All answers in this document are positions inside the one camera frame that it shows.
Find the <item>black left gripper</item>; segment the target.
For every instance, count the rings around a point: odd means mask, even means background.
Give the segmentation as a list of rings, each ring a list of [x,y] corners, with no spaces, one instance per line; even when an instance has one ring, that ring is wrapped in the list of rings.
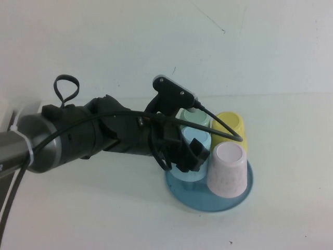
[[[184,146],[185,140],[181,135],[181,127],[185,124],[178,118],[174,118],[171,122],[139,117],[137,124],[140,135],[137,144],[139,155],[152,156],[149,147],[151,142],[159,156],[180,158],[176,166],[181,172],[198,172],[199,159],[207,160],[210,155],[210,151],[197,139],[193,139],[189,147]]]

